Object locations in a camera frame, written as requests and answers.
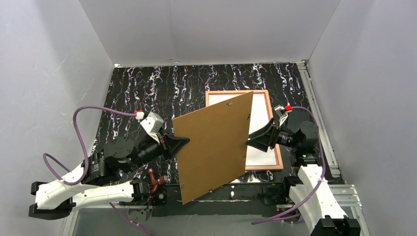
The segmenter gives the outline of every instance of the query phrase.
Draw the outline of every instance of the brown pipe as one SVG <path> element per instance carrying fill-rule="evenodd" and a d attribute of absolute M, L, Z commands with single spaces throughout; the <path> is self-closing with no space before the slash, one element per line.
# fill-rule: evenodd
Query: brown pipe
<path fill-rule="evenodd" d="M 160 185 L 167 184 L 166 176 L 161 176 L 159 179 L 155 178 L 155 172 L 153 169 L 149 169 L 150 183 L 152 184 L 152 189 L 150 193 L 153 195 L 158 191 Z"/>

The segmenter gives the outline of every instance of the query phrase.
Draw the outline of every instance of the orange wooden frame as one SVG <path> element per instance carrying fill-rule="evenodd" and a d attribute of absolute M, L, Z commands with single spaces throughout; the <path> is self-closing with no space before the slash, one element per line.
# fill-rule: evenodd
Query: orange wooden frame
<path fill-rule="evenodd" d="M 247 92 L 253 92 L 254 94 L 263 94 L 265 98 L 265 103 L 267 104 L 268 110 L 268 119 L 273 117 L 272 106 L 269 100 L 268 90 L 222 90 L 222 91 L 206 91 L 206 107 L 209 106 L 209 95 L 211 94 L 244 94 Z M 246 170 L 282 170 L 284 165 L 282 164 L 281 151 L 279 150 L 279 145 L 277 144 L 274 147 L 276 165 L 268 166 L 246 166 Z"/>

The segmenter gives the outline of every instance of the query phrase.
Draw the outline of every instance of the purple cable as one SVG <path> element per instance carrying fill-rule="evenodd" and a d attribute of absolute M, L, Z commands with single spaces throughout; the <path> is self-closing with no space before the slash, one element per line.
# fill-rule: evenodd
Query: purple cable
<path fill-rule="evenodd" d="M 316 119 L 314 119 L 313 113 L 311 113 L 310 110 L 308 110 L 305 107 L 293 107 L 293 110 L 296 110 L 296 109 L 303 110 L 303 111 L 309 113 L 310 116 L 311 116 L 311 118 L 313 119 L 314 124 L 317 125 Z M 320 136 L 319 136 L 318 139 L 319 139 L 320 157 L 322 159 L 322 167 L 323 167 L 322 174 L 320 175 L 320 179 L 322 179 L 325 176 L 325 173 L 326 173 L 325 156 L 323 154 L 323 146 L 322 146 L 322 142 L 320 140 Z M 265 223 L 265 222 L 270 222 L 270 221 L 274 221 L 274 220 L 282 220 L 283 219 L 283 218 L 281 218 L 282 216 L 287 215 L 287 214 L 289 214 L 289 213 L 297 210 L 301 205 L 303 205 L 304 203 L 306 203 L 313 196 L 313 194 L 317 191 L 317 189 L 320 187 L 320 184 L 321 183 L 322 183 L 321 181 L 318 181 L 317 182 L 317 185 L 307 195 L 307 197 L 304 200 L 302 200 L 300 203 L 298 203 L 297 205 L 295 205 L 294 207 L 292 207 L 292 208 L 290 208 L 290 209 L 288 209 L 288 210 L 286 210 L 286 211 L 284 211 L 284 212 L 282 212 L 282 213 L 280 213 L 278 215 L 275 215 L 275 216 L 272 216 L 272 217 L 269 217 L 269 218 L 266 218 L 266 219 L 254 221 L 254 222 L 252 222 L 252 225 L 257 225 L 257 224 L 261 224 L 261 223 Z"/>
<path fill-rule="evenodd" d="M 106 111 L 106 112 L 113 112 L 113 113 L 115 113 L 115 114 L 118 114 L 118 115 L 121 115 L 121 116 L 127 116 L 127 117 L 136 117 L 136 113 L 135 114 L 131 114 L 131 113 L 124 113 L 124 112 L 119 112 L 119 111 L 116 111 L 116 110 L 113 110 L 113 109 L 110 109 L 110 108 L 107 108 L 107 107 L 99 107 L 99 106 L 84 106 L 84 107 L 80 107 L 80 108 L 78 108 L 77 110 L 75 110 L 75 112 L 74 112 L 74 115 L 73 115 L 73 117 L 72 117 L 72 121 L 73 121 L 73 123 L 74 123 L 74 129 L 75 129 L 75 133 L 77 133 L 77 137 L 78 137 L 78 140 L 80 140 L 80 144 L 81 144 L 81 148 L 83 149 L 83 153 L 84 153 L 84 161 L 85 161 L 85 166 L 84 166 L 84 172 L 83 172 L 83 175 L 80 177 L 80 179 L 79 180 L 77 180 L 77 181 L 75 181 L 75 182 L 67 182 L 67 181 L 63 181 L 63 183 L 64 184 L 66 184 L 66 185 L 76 185 L 76 184 L 78 184 L 78 183 L 80 183 L 83 179 L 84 179 L 84 177 L 86 176 L 86 174 L 87 174 L 87 171 L 88 171 L 88 169 L 89 169 L 89 156 L 87 155 L 87 149 L 86 149 L 86 146 L 85 146 L 85 144 L 84 144 L 84 141 L 83 141 L 83 138 L 81 137 L 81 133 L 80 133 L 80 130 L 78 129 L 78 125 L 77 125 L 77 114 L 81 111 L 81 110 L 84 110 L 84 109 L 98 109 L 98 110 L 102 110 L 102 111 Z M 49 155 L 49 154 L 47 154 L 47 153 L 44 153 L 43 154 L 43 160 L 44 160 L 44 162 L 45 162 L 45 164 L 46 164 L 46 166 L 48 167 L 48 169 L 52 172 L 52 174 L 57 178 L 57 179 L 59 179 L 59 180 L 62 180 L 62 178 L 61 178 L 61 176 L 59 176 L 58 175 L 58 173 L 54 170 L 54 168 L 52 168 L 52 166 L 49 164 L 49 162 L 48 162 L 48 160 L 47 160 L 47 158 L 46 157 L 49 157 L 49 158 L 51 158 L 53 161 L 55 161 L 59 166 L 61 166 L 62 168 L 64 168 L 67 172 L 70 172 L 70 170 L 66 167 L 66 166 L 64 166 L 62 163 L 60 163 L 56 158 L 54 158 L 53 156 L 51 156 L 51 155 Z M 142 224 L 139 224 L 139 223 L 137 223 L 137 224 L 135 224 L 135 223 L 133 223 L 133 222 L 131 222 L 130 220 L 129 220 L 129 218 L 127 218 L 126 216 L 124 216 L 116 207 L 115 207 L 115 205 L 113 205 L 112 203 L 109 203 L 112 207 L 113 207 L 113 209 L 117 212 L 117 214 L 119 214 L 119 216 L 121 217 L 121 218 L 123 218 L 123 220 L 125 220 L 127 223 L 129 223 L 129 224 L 131 224 L 131 225 L 133 225 L 133 226 L 135 226 L 136 228 L 138 228 L 138 229 L 140 229 L 140 230 L 142 230 L 142 231 L 144 231 L 145 233 L 147 233 L 147 234 L 149 234 L 149 235 L 151 235 L 151 236 L 155 236 L 155 234 L 153 234 L 153 232 L 150 230 L 150 229 L 148 229 L 146 226 L 144 226 L 144 225 L 142 225 Z"/>
<path fill-rule="evenodd" d="M 75 181 L 75 182 L 67 182 L 66 180 L 63 181 L 64 184 L 70 185 L 70 186 L 80 183 L 84 179 L 84 177 L 87 175 L 87 171 L 89 170 L 89 156 L 87 155 L 86 145 L 84 144 L 83 138 L 81 137 L 80 130 L 78 129 L 78 125 L 77 125 L 77 114 L 84 109 L 98 109 L 98 110 L 103 110 L 103 111 L 106 111 L 106 112 L 113 112 L 113 113 L 121 115 L 121 116 L 136 117 L 136 113 L 134 113 L 134 114 L 124 113 L 124 112 L 119 112 L 119 111 L 116 111 L 116 110 L 113 110 L 113 109 L 110 109 L 110 108 L 107 108 L 107 107 L 99 107 L 99 106 L 84 106 L 84 107 L 80 107 L 77 110 L 75 110 L 74 115 L 72 116 L 72 122 L 74 124 L 74 129 L 75 129 L 75 133 L 77 133 L 78 140 L 80 140 L 81 148 L 83 149 L 85 166 L 84 166 L 83 175 L 77 181 Z M 44 160 L 46 166 L 48 167 L 48 169 L 52 172 L 52 174 L 57 179 L 62 180 L 61 176 L 59 176 L 58 173 L 49 164 L 48 160 L 46 159 L 46 156 L 50 157 L 52 160 L 54 160 L 56 163 L 58 163 L 61 167 L 63 167 L 68 172 L 69 172 L 69 170 L 67 168 L 65 168 L 63 166 L 63 164 L 61 164 L 59 161 L 57 161 L 51 155 L 49 155 L 47 153 L 43 154 L 43 160 Z"/>
<path fill-rule="evenodd" d="M 136 228 L 138 228 L 138 229 L 140 229 L 140 230 L 142 230 L 143 232 L 145 232 L 145 233 L 147 233 L 148 235 L 151 235 L 151 236 L 155 236 L 155 234 L 150 230 L 150 229 L 148 229 L 146 226 L 144 226 L 144 225 L 142 225 L 142 224 L 140 224 L 140 223 L 138 223 L 138 222 L 135 222 L 135 221 L 131 221 L 131 220 L 129 220 L 129 218 L 127 218 L 125 215 L 123 215 L 116 207 L 115 207 L 115 205 L 113 204 L 113 203 L 109 203 L 112 207 L 113 207 L 113 209 L 117 212 L 117 214 L 119 214 L 119 216 L 121 217 L 121 218 L 123 218 L 123 220 L 125 220 L 127 223 L 129 223 L 130 225 L 132 225 L 132 226 L 134 226 L 134 227 L 136 227 Z"/>

